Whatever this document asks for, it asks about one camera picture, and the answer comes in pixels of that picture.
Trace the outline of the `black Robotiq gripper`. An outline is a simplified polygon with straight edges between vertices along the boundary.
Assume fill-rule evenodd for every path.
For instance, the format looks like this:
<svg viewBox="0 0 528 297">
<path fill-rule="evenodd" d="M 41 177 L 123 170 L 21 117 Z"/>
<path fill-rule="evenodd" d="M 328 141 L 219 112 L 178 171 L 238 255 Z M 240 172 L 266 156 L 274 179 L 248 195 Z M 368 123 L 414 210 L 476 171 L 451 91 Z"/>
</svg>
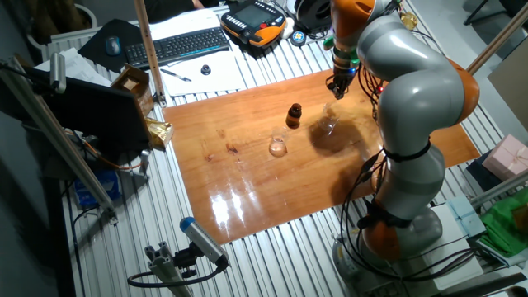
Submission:
<svg viewBox="0 0 528 297">
<path fill-rule="evenodd" d="M 348 93 L 356 72 L 357 67 L 333 69 L 333 79 L 328 83 L 328 90 L 336 99 L 342 99 Z"/>
</svg>

